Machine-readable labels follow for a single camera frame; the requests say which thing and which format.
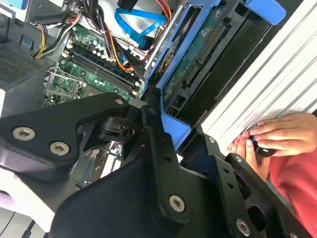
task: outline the blue drive bracket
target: blue drive bracket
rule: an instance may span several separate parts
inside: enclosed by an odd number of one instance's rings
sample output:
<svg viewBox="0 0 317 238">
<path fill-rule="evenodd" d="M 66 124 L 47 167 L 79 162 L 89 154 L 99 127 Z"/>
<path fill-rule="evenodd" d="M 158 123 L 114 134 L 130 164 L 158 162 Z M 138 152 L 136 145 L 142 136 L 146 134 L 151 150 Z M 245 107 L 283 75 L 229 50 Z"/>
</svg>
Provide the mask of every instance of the blue drive bracket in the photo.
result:
<svg viewBox="0 0 317 238">
<path fill-rule="evenodd" d="M 189 30 L 187 36 L 185 37 L 179 50 L 177 51 L 173 60 L 169 64 L 168 68 L 166 69 L 164 75 L 162 76 L 162 78 L 160 79 L 158 84 L 156 85 L 156 87 L 161 90 L 161 95 L 163 95 L 164 86 L 168 83 L 172 74 L 176 70 L 178 64 L 181 62 L 186 51 L 188 50 L 188 48 L 192 44 L 195 36 L 197 35 L 197 33 L 199 32 L 199 30 L 202 26 L 202 24 L 204 23 L 204 21 L 208 17 L 210 10 L 214 6 L 218 6 L 219 3 L 220 3 L 220 0 L 213 0 L 213 1 L 210 1 L 210 0 L 191 0 L 188 3 L 188 6 L 186 7 L 184 14 L 182 15 L 182 17 L 180 19 L 180 23 L 177 25 L 176 29 L 174 30 L 172 36 L 170 37 L 169 41 L 166 44 L 167 46 L 164 48 L 164 50 L 163 50 L 162 54 L 160 55 L 160 57 L 158 58 L 157 62 L 161 62 L 163 60 L 163 56 L 165 55 L 166 51 L 168 51 L 168 46 L 171 44 L 172 40 L 174 39 L 174 37 L 175 37 L 175 35 L 176 35 L 180 25 L 181 25 L 181 22 L 184 21 L 190 7 L 200 6 L 200 7 L 202 7 L 202 9 L 201 9 L 199 15 L 197 16 L 193 26 Z M 158 63 L 152 68 L 151 73 L 147 77 L 147 79 L 145 81 L 146 88 L 149 85 L 150 77 L 152 76 L 152 74 L 154 73 L 154 71 L 157 67 L 158 67 Z M 167 114 L 164 111 L 163 96 L 161 96 L 160 105 L 161 105 L 161 107 L 160 107 L 161 108 L 161 119 L 163 122 L 164 131 L 169 133 L 172 136 L 174 147 L 177 150 L 179 148 L 179 146 L 183 143 L 183 141 L 187 138 L 187 136 L 189 135 L 189 133 L 191 132 L 192 129 L 191 129 L 190 125 L 184 123 L 183 121 L 181 121 L 179 119 L 172 117 L 171 115 Z"/>
<path fill-rule="evenodd" d="M 4 2 L 21 10 L 25 10 L 28 5 L 28 0 L 4 0 Z"/>
<path fill-rule="evenodd" d="M 154 24 L 149 26 L 147 29 L 145 29 L 143 32 L 138 33 L 136 30 L 134 30 L 128 23 L 126 23 L 122 17 L 121 14 L 127 14 L 127 15 L 133 15 L 133 16 L 139 16 L 144 18 L 149 18 L 156 20 Z M 130 38 L 134 40 L 141 50 L 148 50 L 153 42 L 153 38 L 147 37 L 147 35 L 154 31 L 156 28 L 158 28 L 161 25 L 164 25 L 167 22 L 167 17 L 164 15 L 151 13 L 147 11 L 140 11 L 136 9 L 132 9 L 131 11 L 126 11 L 123 8 L 117 8 L 114 13 L 114 18 L 119 24 L 119 26 L 130 35 Z"/>
<path fill-rule="evenodd" d="M 286 16 L 286 10 L 275 0 L 246 0 L 244 5 L 272 25 Z"/>
</svg>

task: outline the fingernail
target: fingernail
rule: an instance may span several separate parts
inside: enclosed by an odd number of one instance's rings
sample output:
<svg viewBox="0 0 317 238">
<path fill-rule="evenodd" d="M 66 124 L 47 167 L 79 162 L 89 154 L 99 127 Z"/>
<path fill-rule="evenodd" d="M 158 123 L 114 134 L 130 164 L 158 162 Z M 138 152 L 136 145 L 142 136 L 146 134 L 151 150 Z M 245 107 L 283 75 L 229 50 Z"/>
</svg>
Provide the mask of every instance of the fingernail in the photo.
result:
<svg viewBox="0 0 317 238">
<path fill-rule="evenodd" d="M 247 132 L 247 131 L 244 131 L 244 132 L 242 133 L 242 137 L 247 138 L 247 137 L 248 137 L 248 132 Z"/>
<path fill-rule="evenodd" d="M 251 135 L 256 135 L 257 133 L 258 133 L 258 130 L 255 128 L 250 130 Z"/>
<path fill-rule="evenodd" d="M 251 140 L 247 140 L 247 146 L 251 146 L 252 145 L 252 141 Z"/>
</svg>

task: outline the green circuit board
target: green circuit board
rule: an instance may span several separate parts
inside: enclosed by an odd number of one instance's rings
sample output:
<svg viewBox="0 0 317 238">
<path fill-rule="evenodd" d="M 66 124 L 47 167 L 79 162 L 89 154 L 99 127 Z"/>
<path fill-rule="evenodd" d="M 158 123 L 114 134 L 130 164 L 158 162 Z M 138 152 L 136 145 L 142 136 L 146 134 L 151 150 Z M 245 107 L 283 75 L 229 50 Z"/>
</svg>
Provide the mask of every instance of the green circuit board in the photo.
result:
<svg viewBox="0 0 317 238">
<path fill-rule="evenodd" d="M 177 95 L 178 88 L 183 85 L 187 86 L 190 84 L 191 80 L 199 70 L 195 61 L 202 63 L 215 45 L 217 39 L 219 39 L 225 27 L 220 26 L 216 28 L 216 25 L 218 24 L 220 16 L 224 10 L 224 6 L 216 7 L 204 22 L 199 33 L 193 40 L 192 45 L 188 48 L 188 51 L 184 55 L 181 63 L 176 68 L 170 81 L 164 87 L 163 96 L 165 103 L 168 103 L 169 100 Z M 214 34 L 214 37 L 210 39 L 213 32 L 216 32 L 216 34 Z"/>
<path fill-rule="evenodd" d="M 96 54 L 105 52 L 105 44 L 91 31 L 80 25 L 76 26 L 68 38 L 66 48 L 69 52 L 73 48 L 80 48 L 85 55 L 74 56 L 79 59 L 78 61 L 73 60 L 73 56 L 68 59 L 60 58 L 57 64 L 58 71 L 69 74 L 74 80 L 51 75 L 52 82 L 47 93 L 46 106 L 104 92 L 114 92 L 127 101 L 131 98 L 140 99 L 143 95 L 144 84 L 138 80 L 136 74 L 125 72 L 115 63 Z M 136 95 L 132 95 L 133 90 L 137 92 Z"/>
<path fill-rule="evenodd" d="M 77 77 L 82 78 L 88 86 L 83 87 L 82 92 L 79 96 L 85 97 L 85 96 L 92 96 L 94 95 L 93 92 L 91 92 L 90 88 L 94 88 L 100 92 L 113 92 L 120 96 L 122 96 L 125 100 L 130 101 L 131 96 L 127 91 L 124 91 L 123 89 L 116 87 L 115 85 L 108 82 L 106 79 L 98 77 L 96 74 L 91 73 L 85 69 L 83 69 L 81 66 L 76 65 L 72 62 L 66 62 L 62 67 L 60 67 L 63 71 L 69 72 L 72 75 L 75 75 Z"/>
</svg>

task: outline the black mounting arm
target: black mounting arm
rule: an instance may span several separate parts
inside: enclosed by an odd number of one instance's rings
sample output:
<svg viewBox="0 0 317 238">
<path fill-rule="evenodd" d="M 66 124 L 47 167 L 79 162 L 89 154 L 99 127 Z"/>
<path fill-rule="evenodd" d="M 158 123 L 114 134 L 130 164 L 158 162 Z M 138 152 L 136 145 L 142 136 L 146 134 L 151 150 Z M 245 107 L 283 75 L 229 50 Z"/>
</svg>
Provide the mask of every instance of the black mounting arm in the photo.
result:
<svg viewBox="0 0 317 238">
<path fill-rule="evenodd" d="M 55 183 L 81 154 L 123 143 L 121 168 L 68 197 L 50 237 L 311 237 L 241 157 L 224 157 L 199 126 L 179 149 L 179 166 L 159 97 L 150 88 L 129 105 L 105 93 L 0 119 L 0 165 Z"/>
</svg>

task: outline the orange wire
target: orange wire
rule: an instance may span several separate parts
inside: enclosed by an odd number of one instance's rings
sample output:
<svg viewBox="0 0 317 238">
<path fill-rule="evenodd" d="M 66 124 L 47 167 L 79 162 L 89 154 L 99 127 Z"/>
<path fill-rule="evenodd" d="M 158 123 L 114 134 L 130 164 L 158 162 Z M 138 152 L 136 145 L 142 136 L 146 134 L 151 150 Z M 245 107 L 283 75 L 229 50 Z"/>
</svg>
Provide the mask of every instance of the orange wire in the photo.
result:
<svg viewBox="0 0 317 238">
<path fill-rule="evenodd" d="M 117 50 L 116 50 L 116 47 L 115 47 L 115 44 L 114 44 L 114 41 L 113 41 L 113 37 L 112 37 L 112 35 L 111 35 L 111 32 L 109 31 L 109 29 L 108 29 L 108 27 L 107 27 L 106 24 L 105 24 L 105 27 L 106 27 L 107 31 L 109 32 L 110 41 L 111 41 L 111 45 L 112 45 L 113 52 L 114 52 L 114 57 L 115 57 L 115 59 L 117 60 L 118 65 L 119 65 L 123 70 L 127 70 L 127 71 L 132 70 L 133 67 L 130 66 L 129 68 L 126 68 L 126 67 L 121 63 L 121 61 L 120 61 L 120 59 L 119 59 L 119 56 L 118 56 L 118 53 L 117 53 Z"/>
<path fill-rule="evenodd" d="M 166 17 L 167 17 L 167 20 L 168 20 L 168 22 L 169 22 L 169 21 L 170 21 L 170 19 L 169 19 L 169 14 L 166 12 L 166 10 L 165 10 L 165 8 L 163 7 L 162 3 L 160 3 L 159 0 L 156 0 L 156 1 L 157 1 L 157 3 L 161 6 L 161 8 L 163 9 L 163 11 L 164 11 L 164 13 L 165 13 L 165 15 L 166 15 Z"/>
<path fill-rule="evenodd" d="M 164 5 L 165 5 L 166 8 L 167 8 L 168 15 L 169 15 L 169 21 L 168 21 L 168 22 L 170 22 L 171 19 L 172 19 L 172 12 L 171 12 L 171 10 L 170 10 L 170 8 L 169 8 L 169 5 L 167 4 L 166 0 L 162 0 L 162 1 L 163 1 Z"/>
</svg>

